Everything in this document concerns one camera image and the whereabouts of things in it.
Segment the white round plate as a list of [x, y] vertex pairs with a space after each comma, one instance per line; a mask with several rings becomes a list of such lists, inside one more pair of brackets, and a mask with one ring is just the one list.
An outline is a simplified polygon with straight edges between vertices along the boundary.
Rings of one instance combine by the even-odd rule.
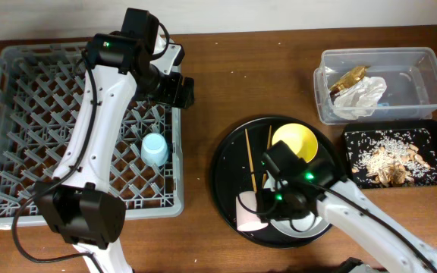
[[329, 224], [316, 217], [312, 212], [302, 211], [291, 207], [288, 203], [288, 195], [280, 193], [281, 183], [276, 182], [274, 177], [268, 173], [264, 190], [271, 190], [273, 202], [277, 202], [275, 210], [270, 214], [261, 217], [261, 221], [267, 220], [276, 230], [293, 238], [307, 239], [315, 237], [325, 231]]

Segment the pink plastic cup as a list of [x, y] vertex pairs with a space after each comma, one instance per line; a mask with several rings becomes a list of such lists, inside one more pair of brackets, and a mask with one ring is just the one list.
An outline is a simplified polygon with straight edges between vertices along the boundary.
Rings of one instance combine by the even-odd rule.
[[242, 192], [236, 197], [236, 223], [239, 231], [258, 231], [269, 225], [261, 222], [259, 216], [252, 213], [256, 210], [256, 194], [253, 191]]

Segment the wooden chopstick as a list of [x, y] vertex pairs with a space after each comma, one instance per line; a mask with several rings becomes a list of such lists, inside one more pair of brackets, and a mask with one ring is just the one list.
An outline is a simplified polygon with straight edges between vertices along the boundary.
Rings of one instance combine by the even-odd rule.
[[[267, 137], [267, 144], [266, 144], [266, 151], [271, 147], [271, 141], [272, 141], [272, 125], [269, 125], [269, 132], [268, 132], [268, 137]], [[266, 184], [267, 181], [267, 171], [263, 172], [263, 181], [262, 181], [262, 186], [261, 188], [263, 188]]]
[[255, 171], [254, 171], [254, 166], [253, 166], [253, 157], [252, 157], [251, 148], [250, 148], [250, 139], [249, 139], [249, 134], [248, 134], [247, 128], [244, 129], [244, 135], [245, 135], [245, 139], [246, 139], [247, 157], [248, 157], [248, 163], [249, 163], [249, 168], [250, 168], [251, 183], [252, 183], [252, 187], [253, 187], [253, 192], [256, 193], [257, 192], [256, 178], [255, 178]]

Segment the yellow bowl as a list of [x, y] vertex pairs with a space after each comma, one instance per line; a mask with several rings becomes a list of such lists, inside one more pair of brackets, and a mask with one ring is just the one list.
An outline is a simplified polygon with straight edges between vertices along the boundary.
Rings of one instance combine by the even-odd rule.
[[319, 142], [314, 132], [302, 124], [285, 124], [272, 135], [272, 145], [283, 141], [290, 150], [306, 163], [311, 162], [317, 155]]

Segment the blue plastic cup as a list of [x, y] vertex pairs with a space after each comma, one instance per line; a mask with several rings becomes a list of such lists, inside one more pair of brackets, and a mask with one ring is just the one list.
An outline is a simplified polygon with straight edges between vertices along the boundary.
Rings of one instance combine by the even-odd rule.
[[141, 145], [141, 158], [146, 165], [163, 166], [168, 160], [168, 144], [160, 133], [148, 133]]

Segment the food scraps and rice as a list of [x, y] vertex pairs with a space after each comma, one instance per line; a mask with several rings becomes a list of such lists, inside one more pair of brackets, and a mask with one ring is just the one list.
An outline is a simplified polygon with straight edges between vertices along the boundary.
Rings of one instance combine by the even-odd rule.
[[426, 128], [344, 133], [351, 180], [363, 189], [437, 185], [437, 155]]

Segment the white napkin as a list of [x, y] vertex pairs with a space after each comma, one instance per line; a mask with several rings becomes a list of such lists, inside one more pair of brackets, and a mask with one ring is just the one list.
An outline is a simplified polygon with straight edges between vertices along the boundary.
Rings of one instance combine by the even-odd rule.
[[364, 77], [352, 87], [334, 95], [333, 112], [346, 120], [369, 117], [386, 90], [387, 84], [382, 77]]

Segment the gold foil wrapper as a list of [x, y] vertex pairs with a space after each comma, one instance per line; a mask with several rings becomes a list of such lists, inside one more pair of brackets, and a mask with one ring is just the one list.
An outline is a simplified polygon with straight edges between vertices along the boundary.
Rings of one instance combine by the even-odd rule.
[[341, 91], [351, 88], [352, 86], [357, 84], [365, 77], [368, 69], [369, 66], [356, 66], [352, 70], [348, 71], [329, 88], [330, 95], [335, 96]]

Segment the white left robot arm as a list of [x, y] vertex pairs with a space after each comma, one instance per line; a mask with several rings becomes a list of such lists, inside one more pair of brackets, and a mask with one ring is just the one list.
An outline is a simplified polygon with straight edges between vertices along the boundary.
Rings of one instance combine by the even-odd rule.
[[96, 34], [82, 52], [84, 96], [71, 140], [52, 179], [35, 183], [31, 202], [92, 272], [131, 270], [119, 240], [126, 205], [109, 192], [111, 160], [130, 102], [193, 104], [194, 82], [177, 72], [183, 58], [159, 19], [136, 8], [120, 30]]

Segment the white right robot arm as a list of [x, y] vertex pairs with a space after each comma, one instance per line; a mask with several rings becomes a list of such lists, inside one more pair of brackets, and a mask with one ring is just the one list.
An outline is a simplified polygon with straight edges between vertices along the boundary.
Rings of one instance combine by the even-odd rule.
[[373, 204], [330, 161], [310, 163], [280, 141], [263, 153], [275, 182], [256, 194], [262, 221], [294, 221], [310, 214], [337, 227], [389, 272], [437, 272], [437, 249]]

